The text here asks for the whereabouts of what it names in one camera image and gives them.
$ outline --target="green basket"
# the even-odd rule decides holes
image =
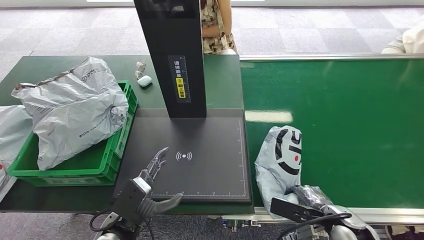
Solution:
[[[54,168],[40,171],[39,138],[31,133],[7,173],[37,187],[114,185],[138,104],[130,82],[118,84],[128,100],[128,114],[123,127],[114,135]]]

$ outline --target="white wall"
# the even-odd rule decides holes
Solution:
[[[232,0],[232,6],[424,6],[424,0]],[[0,0],[0,7],[132,7],[132,0]]]

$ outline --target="cable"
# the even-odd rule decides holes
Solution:
[[[296,230],[298,228],[301,228],[303,226],[306,226],[306,225],[312,225],[312,224],[316,224],[316,223],[319,223],[321,221],[326,221],[326,220],[342,220],[342,219],[348,219],[350,217],[352,217],[352,214],[351,213],[347,213],[347,212],[317,217],[315,219],[312,219],[312,220],[309,220],[309,221],[305,221],[305,222],[299,223],[299,224],[297,224],[297,225],[295,225],[295,226],[293,226],[293,227],[291,227],[291,228],[283,231],[282,233],[280,233],[280,235],[278,236],[277,240],[282,240],[283,237],[286,234],[291,233],[294,230]]]
[[[106,212],[108,212],[108,211],[110,211],[110,209],[107,209],[107,210],[104,210],[104,211],[99,211],[98,213],[96,213],[96,214],[95,214],[95,215],[91,218],[90,223],[89,223],[89,227],[90,227],[90,229],[91,229],[92,231],[94,231],[94,232],[103,232],[103,231],[105,231],[105,230],[110,229],[113,225],[115,225],[115,224],[118,222],[118,220],[120,219],[120,216],[117,216],[117,218],[116,218],[115,220],[113,220],[113,222],[109,223],[108,225],[106,225],[106,226],[104,226],[104,227],[101,227],[101,228],[95,228],[95,227],[93,226],[93,222],[94,222],[94,220],[95,220],[98,216],[100,216],[100,215],[102,215],[102,214],[104,214],[104,213],[106,213]]]
[[[150,232],[151,240],[155,240],[155,236],[153,236],[152,227],[150,227],[150,220],[147,222],[146,219],[144,219],[144,222],[146,223],[146,227],[147,227],[148,231]]]
[[[147,226],[150,224],[151,221],[152,221],[152,218],[149,218],[147,224],[140,230],[140,233],[143,232],[147,228]]]

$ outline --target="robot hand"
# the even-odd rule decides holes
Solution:
[[[161,167],[166,163],[164,157],[169,147],[156,153],[147,168],[130,179],[119,193],[112,213],[107,216],[100,228],[93,227],[94,216],[90,221],[90,229],[97,232],[94,240],[135,240],[140,225],[155,215],[163,214],[180,204],[183,194],[178,193],[171,199],[156,202],[151,199],[153,182]]]

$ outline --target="package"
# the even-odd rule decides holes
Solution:
[[[305,206],[321,210],[325,205],[333,205],[333,202],[319,186],[294,186],[292,189],[298,196],[299,202]]]
[[[11,95],[32,115],[42,171],[112,136],[128,111],[115,76],[105,61],[94,57],[38,84],[21,83]]]
[[[32,131],[32,117],[22,105],[0,106],[0,202],[16,181],[7,172]]]
[[[269,215],[272,198],[297,203],[291,187],[301,184],[302,133],[291,126],[272,127],[262,143],[254,162],[256,182]]]

